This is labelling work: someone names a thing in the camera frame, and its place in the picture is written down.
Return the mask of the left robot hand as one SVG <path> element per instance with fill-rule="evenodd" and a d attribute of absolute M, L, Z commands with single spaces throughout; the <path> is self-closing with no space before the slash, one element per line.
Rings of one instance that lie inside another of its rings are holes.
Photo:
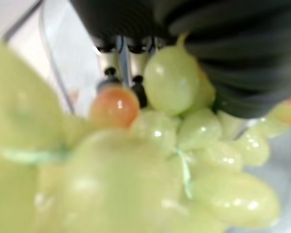
<path fill-rule="evenodd" d="M 166 41 L 187 33 L 217 92 L 217 108 L 265 115 L 291 97 L 291 0 L 74 0 L 99 47 L 116 35 Z"/>

